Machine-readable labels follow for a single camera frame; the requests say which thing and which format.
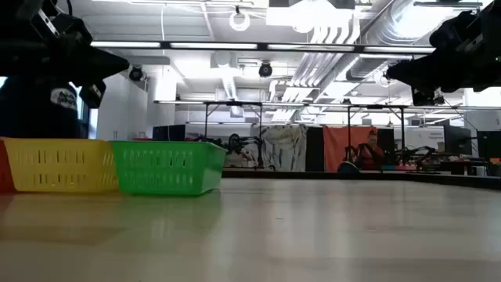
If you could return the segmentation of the black computer monitor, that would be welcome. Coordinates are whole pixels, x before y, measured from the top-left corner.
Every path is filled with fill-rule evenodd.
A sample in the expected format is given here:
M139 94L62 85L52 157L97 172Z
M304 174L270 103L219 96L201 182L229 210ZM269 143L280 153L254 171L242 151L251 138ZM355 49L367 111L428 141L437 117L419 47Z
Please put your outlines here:
M501 130L477 131L478 154L486 159L501 159Z
M160 141L184 141L186 137L185 125L165 125L153 128L153 139Z
M448 154L472 154L471 132L468 128L445 125L444 141Z

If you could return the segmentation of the white ceiling conduit bundle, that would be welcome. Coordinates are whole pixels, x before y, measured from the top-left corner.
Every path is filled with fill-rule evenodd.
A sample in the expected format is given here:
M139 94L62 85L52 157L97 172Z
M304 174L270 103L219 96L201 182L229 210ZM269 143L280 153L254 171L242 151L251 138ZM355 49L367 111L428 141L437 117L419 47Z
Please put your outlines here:
M359 17L354 13L340 23L330 26L315 26L308 40L313 44L351 44L360 35ZM286 88L277 96L276 86L279 80L274 80L269 86L269 102L272 103L307 103L307 98L320 82L327 76L339 60L340 53L305 53L292 78L285 84Z

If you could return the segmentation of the black distant rig frame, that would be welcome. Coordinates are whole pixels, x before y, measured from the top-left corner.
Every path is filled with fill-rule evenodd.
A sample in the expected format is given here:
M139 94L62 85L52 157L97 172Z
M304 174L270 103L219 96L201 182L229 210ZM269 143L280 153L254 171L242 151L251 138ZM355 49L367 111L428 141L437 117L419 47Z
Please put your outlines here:
M351 116L355 114L351 114L351 109L352 108L358 108L359 110L389 110L391 113L396 115L400 119L400 129L401 129L401 142L402 146L405 145L405 122L404 122L404 109L405 106L390 106L390 105L379 105L379 104L372 104L372 105L349 105L348 106L348 128L353 127L351 125ZM382 142L383 145L389 145L389 142L386 139L381 139L379 137L380 131L377 130L377 145L382 149L384 152L384 161L382 165L382 169L379 171L383 171L385 168L395 168L397 164L395 163L395 148L394 144L391 150L388 148L384 150L383 147L380 146L379 141ZM345 148L345 157L348 159L351 156L351 148L352 145L349 144Z
M228 107L249 107L251 110L254 110L254 107L258 107L259 111L255 111L254 113L258 116L258 138L262 139L262 114L263 114L263 103L262 102L248 102L248 101L237 101L237 100L228 100L228 101L206 101L203 102L205 106L205 116L204 116L204 135L207 137L207 126L208 126L208 118L211 114L220 106L225 105ZM262 154L257 158L258 165L255 169L264 168Z

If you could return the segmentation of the black overhead light bar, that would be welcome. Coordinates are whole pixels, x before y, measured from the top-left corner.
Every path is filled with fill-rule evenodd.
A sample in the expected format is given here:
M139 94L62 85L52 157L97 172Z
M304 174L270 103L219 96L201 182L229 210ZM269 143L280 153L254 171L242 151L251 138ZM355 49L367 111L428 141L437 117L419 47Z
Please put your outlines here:
M104 49L160 49L196 51L256 51L256 52L316 52L316 53L357 53L391 55L427 55L433 47L414 45L350 45L311 43L268 43L268 42L125 42L96 41L93 47Z

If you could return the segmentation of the white patterned cloth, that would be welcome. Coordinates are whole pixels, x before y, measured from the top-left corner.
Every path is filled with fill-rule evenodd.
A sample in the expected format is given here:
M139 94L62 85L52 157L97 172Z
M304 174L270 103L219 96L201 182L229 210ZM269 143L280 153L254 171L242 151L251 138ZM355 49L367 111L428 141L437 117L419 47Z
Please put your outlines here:
M303 125L278 125L263 128L261 154L265 167L279 172L304 172L307 128Z

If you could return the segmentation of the green plastic basket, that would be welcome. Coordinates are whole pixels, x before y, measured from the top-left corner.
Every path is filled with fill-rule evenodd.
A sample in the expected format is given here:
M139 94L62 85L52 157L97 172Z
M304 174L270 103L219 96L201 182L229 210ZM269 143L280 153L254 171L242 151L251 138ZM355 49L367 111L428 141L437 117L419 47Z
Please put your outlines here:
M218 188L226 150L193 141L113 141L122 193L199 196Z

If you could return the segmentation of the silver ventilation duct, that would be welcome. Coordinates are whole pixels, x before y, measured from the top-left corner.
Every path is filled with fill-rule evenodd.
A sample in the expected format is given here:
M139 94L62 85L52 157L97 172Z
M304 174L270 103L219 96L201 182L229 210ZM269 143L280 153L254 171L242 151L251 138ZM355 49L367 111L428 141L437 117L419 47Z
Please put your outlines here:
M433 19L431 8L415 6L423 0L390 0L389 6L369 27L365 28L357 43L362 45L413 45L432 31L441 21ZM389 59L369 59L359 55L351 60L346 71L349 81L362 81Z

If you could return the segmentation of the black aluminium table frame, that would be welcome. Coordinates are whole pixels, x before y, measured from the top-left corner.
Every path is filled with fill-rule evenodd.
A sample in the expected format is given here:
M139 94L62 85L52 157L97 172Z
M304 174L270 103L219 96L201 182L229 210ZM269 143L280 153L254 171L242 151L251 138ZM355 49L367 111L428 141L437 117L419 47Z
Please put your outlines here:
M461 186L501 192L500 177L468 175L436 175L411 172L274 172L254 170L224 170L222 178L240 179L301 179L301 180L364 180L364 181L410 181L445 186Z

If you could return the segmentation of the person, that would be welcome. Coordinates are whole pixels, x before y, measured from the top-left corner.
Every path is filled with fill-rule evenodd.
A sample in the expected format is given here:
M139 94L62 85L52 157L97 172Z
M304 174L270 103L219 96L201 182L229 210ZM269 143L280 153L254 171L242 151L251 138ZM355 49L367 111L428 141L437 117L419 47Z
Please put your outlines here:
M377 132L370 131L365 143L357 147L355 166L361 170L381 170L384 161L384 152L377 145Z
M81 138L77 91L55 78L8 77L0 87L0 137Z

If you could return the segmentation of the white wall sign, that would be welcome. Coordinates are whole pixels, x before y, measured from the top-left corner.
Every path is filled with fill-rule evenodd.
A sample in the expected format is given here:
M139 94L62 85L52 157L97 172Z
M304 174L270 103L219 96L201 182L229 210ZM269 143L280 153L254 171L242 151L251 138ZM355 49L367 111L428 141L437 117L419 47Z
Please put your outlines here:
M408 148L429 146L438 149L438 144L444 140L443 127L405 129L405 146Z

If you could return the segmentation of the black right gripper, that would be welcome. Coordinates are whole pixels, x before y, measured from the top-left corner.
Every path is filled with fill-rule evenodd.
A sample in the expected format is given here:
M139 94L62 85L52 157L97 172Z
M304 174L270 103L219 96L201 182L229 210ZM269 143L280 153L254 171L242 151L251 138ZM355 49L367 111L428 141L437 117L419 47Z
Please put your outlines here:
M434 31L430 43L442 91L501 87L501 9L462 11ZM436 90L432 71L431 64L420 58L391 65L385 76L414 89Z

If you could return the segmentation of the orange cloth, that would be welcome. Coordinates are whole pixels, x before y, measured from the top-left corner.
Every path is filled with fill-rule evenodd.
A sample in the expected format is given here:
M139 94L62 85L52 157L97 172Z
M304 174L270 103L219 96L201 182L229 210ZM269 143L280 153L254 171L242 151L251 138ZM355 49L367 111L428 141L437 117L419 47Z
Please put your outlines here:
M349 144L357 147L360 143L365 143L371 132L377 133L377 128L323 126L325 170L336 172L344 160L345 147Z

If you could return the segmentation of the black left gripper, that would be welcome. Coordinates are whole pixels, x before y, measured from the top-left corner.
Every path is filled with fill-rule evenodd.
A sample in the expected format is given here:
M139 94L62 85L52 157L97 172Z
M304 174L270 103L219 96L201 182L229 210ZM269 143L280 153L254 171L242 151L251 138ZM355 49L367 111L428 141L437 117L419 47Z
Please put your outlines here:
M92 85L129 68L125 58L91 46L92 36L75 16L72 0L23 0L23 23L30 33L23 48L27 75Z

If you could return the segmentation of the black partition panel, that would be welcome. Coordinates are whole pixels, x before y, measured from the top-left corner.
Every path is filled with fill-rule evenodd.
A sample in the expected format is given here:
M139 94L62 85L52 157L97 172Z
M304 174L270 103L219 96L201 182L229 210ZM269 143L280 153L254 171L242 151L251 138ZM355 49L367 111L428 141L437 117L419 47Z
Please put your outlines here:
M323 172L325 170L323 129L308 127L306 132L306 172Z

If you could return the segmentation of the yellow plastic basket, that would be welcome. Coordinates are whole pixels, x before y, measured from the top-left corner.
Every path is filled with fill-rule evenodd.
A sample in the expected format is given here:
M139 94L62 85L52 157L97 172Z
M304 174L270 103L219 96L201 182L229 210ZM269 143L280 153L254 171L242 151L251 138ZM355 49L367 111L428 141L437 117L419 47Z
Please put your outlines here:
M107 193L118 190L111 143L97 139L4 138L20 192Z

